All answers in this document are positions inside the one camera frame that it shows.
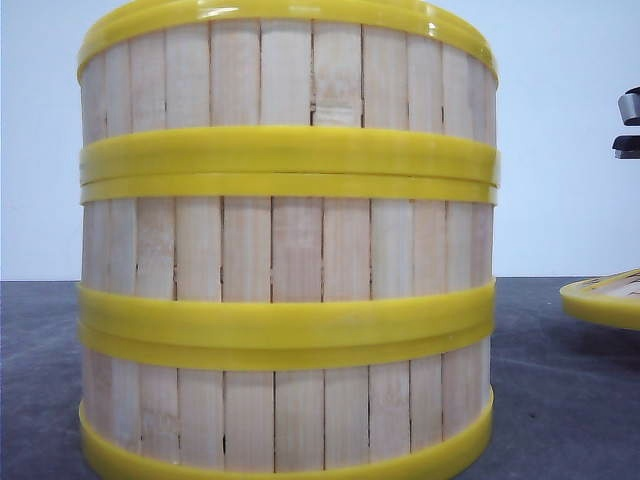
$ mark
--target barrel top rim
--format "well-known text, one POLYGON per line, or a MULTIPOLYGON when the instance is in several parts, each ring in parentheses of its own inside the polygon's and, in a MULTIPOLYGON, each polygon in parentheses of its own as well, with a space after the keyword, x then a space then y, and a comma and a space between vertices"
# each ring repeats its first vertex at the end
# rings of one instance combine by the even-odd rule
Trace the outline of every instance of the barrel top rim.
POLYGON ((496 60, 470 23, 421 0, 133 0, 100 18, 78 53, 78 79, 96 55, 158 30, 214 20, 297 19, 370 25, 422 35, 465 51, 496 77, 496 60))

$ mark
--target cylindrical container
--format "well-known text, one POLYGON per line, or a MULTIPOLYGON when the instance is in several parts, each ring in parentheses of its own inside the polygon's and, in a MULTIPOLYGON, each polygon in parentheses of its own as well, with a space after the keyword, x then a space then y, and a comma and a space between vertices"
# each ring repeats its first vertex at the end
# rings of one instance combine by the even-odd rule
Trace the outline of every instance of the cylindrical container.
POLYGON ((473 27, 413 0, 137 0, 78 78, 103 478, 441 479, 480 455, 497 80, 473 27))

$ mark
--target yellow plastic hoop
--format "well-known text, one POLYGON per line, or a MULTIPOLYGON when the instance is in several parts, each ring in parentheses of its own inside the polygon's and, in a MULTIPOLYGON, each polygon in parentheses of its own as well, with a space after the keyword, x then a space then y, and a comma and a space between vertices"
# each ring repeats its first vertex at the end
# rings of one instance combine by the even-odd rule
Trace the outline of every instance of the yellow plastic hoop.
POLYGON ((495 282, 425 297, 327 303, 155 300, 79 287, 82 343, 140 363, 216 370, 371 365, 462 348, 494 328, 495 282))
POLYGON ((78 78, 93 56, 123 40, 189 23, 248 18, 347 22, 423 35, 476 57, 497 78, 489 45, 473 26, 418 0, 137 0, 104 16, 87 32, 78 54, 78 78))
POLYGON ((82 202, 147 196, 323 196, 495 203, 497 151, 444 135, 338 127, 205 127, 95 142, 82 202))
POLYGON ((82 449, 105 480, 445 480, 471 465, 491 438, 493 393, 480 416, 464 431, 433 447, 403 457, 312 472, 240 473, 173 465, 135 455, 102 438, 80 405, 82 449))

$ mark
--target metal object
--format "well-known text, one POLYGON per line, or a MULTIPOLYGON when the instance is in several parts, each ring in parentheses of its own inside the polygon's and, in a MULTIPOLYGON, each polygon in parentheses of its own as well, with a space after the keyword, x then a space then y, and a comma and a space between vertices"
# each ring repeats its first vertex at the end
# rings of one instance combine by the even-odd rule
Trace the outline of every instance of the metal object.
POLYGON ((640 87, 629 90, 618 100, 622 121, 627 126, 640 126, 640 87))
MULTIPOLYGON (((618 100, 622 121, 627 126, 640 126, 640 87, 632 88, 618 100)), ((613 142, 616 158, 640 159, 640 136, 623 135, 613 142)))

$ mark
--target barrel bottom rim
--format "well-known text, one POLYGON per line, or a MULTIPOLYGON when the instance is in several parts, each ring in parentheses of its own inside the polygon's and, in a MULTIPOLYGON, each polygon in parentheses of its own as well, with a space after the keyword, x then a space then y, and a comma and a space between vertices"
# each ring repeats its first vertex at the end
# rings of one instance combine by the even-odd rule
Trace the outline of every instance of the barrel bottom rim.
POLYGON ((106 440, 79 407, 82 451, 87 463, 105 480, 446 480, 468 468, 491 439, 493 391, 481 414, 463 431, 437 445, 379 462, 306 472, 245 473, 175 465, 129 452, 106 440))

